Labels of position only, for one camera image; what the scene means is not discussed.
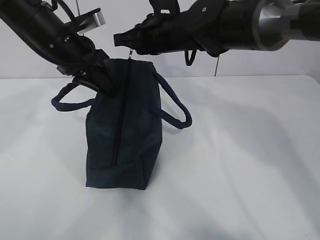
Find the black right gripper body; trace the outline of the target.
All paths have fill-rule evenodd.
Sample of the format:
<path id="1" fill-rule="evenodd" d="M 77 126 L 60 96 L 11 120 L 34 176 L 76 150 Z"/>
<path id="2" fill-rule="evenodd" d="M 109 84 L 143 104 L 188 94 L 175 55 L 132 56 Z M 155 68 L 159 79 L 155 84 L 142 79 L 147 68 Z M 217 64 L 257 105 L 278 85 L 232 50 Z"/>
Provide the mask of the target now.
<path id="1" fill-rule="evenodd" d="M 146 19 L 134 26 L 133 48 L 140 55 L 199 50 L 200 45 L 185 28 L 182 15 L 148 14 Z"/>

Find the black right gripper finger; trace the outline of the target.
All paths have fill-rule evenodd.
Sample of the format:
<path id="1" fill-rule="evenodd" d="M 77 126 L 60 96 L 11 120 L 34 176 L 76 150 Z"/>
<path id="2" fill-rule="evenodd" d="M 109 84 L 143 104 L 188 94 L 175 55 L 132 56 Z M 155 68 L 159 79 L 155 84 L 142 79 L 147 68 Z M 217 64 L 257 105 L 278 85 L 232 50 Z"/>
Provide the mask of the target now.
<path id="1" fill-rule="evenodd" d="M 115 47 L 137 48 L 140 44 L 139 31 L 130 29 L 123 33 L 114 34 L 113 42 Z"/>

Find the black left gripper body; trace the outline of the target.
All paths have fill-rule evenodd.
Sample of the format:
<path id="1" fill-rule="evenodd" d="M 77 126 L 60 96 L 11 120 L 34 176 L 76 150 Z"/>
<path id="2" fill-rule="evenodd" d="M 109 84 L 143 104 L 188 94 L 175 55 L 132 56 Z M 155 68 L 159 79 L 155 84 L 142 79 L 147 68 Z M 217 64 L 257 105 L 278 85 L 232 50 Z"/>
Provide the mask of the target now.
<path id="1" fill-rule="evenodd" d="M 56 38 L 56 68 L 65 76 L 87 80 L 86 69 L 95 66 L 107 68 L 109 59 L 106 52 L 97 49 L 93 41 L 86 36 Z"/>

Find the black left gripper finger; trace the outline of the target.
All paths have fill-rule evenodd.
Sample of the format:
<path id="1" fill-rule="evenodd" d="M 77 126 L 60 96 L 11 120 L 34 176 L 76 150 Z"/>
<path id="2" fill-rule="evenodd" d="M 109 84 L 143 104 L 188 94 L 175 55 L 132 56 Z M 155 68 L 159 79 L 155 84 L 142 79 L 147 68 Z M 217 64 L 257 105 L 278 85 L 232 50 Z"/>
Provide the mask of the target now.
<path id="1" fill-rule="evenodd" d="M 87 87 L 97 93 L 114 97 L 117 94 L 117 85 L 105 66 L 94 66 L 86 69 Z"/>
<path id="2" fill-rule="evenodd" d="M 95 92 L 100 92 L 100 88 L 98 86 L 96 86 L 95 84 L 93 84 L 90 81 L 87 81 L 86 79 L 74 77 L 72 80 L 72 83 L 76 84 L 77 86 L 86 87 L 86 88 L 91 89 Z"/>

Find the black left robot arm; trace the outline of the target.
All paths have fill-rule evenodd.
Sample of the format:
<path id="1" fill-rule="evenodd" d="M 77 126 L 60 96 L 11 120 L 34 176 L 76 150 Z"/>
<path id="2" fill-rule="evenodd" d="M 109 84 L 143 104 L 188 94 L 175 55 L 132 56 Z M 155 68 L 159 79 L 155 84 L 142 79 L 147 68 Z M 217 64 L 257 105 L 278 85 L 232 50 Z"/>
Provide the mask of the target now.
<path id="1" fill-rule="evenodd" d="M 83 34 L 105 24 L 100 8 L 75 16 L 63 0 L 2 0 L 0 18 L 37 55 L 73 82 L 108 96 L 119 90 L 109 56 Z"/>

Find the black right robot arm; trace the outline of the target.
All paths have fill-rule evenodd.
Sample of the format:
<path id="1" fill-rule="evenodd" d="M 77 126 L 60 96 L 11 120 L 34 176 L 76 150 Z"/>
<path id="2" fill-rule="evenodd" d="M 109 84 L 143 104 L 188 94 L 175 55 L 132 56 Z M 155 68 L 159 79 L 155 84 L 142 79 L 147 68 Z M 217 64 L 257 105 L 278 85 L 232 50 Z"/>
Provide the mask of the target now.
<path id="1" fill-rule="evenodd" d="M 153 13 L 114 35 L 117 47 L 139 55 L 229 50 L 277 51 L 290 40 L 320 39 L 317 0 L 197 0 L 181 11 L 176 0 L 152 0 Z"/>

